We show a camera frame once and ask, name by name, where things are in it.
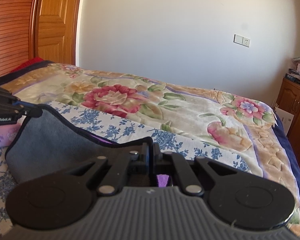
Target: ribbed gray cover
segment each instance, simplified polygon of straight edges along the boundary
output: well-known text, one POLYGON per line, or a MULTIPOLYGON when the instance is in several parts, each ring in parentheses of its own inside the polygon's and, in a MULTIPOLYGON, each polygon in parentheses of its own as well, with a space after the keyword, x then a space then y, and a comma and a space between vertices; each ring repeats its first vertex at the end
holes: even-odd
POLYGON ((218 220, 198 197, 178 187, 125 187, 99 198, 90 213, 61 229, 35 231, 15 226, 2 240, 298 240, 286 227, 250 232, 218 220))

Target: white wall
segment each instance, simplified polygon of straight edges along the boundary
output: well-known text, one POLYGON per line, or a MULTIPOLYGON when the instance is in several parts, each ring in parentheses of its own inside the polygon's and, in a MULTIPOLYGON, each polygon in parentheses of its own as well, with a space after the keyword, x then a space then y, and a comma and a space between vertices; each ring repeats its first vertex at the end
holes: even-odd
POLYGON ((77 65, 268 104, 300 56, 300 0, 82 0, 77 65), (250 48, 233 43, 251 39, 250 48))

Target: white fabric with blue flowers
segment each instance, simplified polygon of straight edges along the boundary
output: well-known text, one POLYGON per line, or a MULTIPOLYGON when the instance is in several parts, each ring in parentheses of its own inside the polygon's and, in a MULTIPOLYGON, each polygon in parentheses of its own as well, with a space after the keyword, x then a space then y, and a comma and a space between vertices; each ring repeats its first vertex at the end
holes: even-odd
MULTIPOLYGON (((48 104, 75 126, 114 142, 125 143, 151 136, 153 141, 160 145, 162 151, 170 150, 180 153, 188 160, 193 160, 196 156, 206 156, 242 171, 249 171, 246 162, 236 153, 92 109, 58 102, 48 104)), ((0 237, 12 227, 5 209, 5 200, 7 194, 16 186, 5 163, 6 149, 6 147, 0 148, 0 237)))

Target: white cardboard box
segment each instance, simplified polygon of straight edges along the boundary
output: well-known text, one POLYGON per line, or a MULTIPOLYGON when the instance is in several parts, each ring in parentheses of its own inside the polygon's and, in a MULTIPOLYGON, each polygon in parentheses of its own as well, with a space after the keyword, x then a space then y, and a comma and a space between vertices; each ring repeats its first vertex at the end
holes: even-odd
POLYGON ((278 107, 276 107, 274 109, 274 111, 280 117, 280 120, 281 120, 282 125, 283 125, 283 131, 284 131, 285 135, 287 136, 287 133, 290 129, 290 126, 291 126, 294 115, 290 114, 290 113, 288 113, 288 112, 286 112, 286 111, 284 111, 284 110, 282 110, 278 107))

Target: reddish wood panel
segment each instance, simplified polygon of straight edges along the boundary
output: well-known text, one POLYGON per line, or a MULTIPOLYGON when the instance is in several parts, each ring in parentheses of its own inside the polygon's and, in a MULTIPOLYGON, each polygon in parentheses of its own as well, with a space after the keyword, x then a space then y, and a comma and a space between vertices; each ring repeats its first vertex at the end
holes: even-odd
POLYGON ((0 76, 29 59, 32 0, 0 0, 0 76))

